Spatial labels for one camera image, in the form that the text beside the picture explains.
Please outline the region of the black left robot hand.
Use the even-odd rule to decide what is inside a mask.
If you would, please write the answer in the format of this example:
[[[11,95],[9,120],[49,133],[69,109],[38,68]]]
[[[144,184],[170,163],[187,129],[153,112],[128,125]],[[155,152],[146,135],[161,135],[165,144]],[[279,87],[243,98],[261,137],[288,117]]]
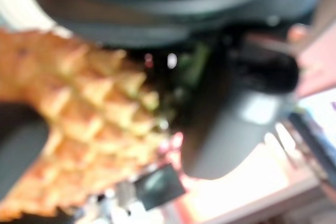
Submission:
[[[161,49],[224,29],[294,22],[311,14],[319,0],[1,0],[1,20],[15,31],[60,25],[109,46]]]

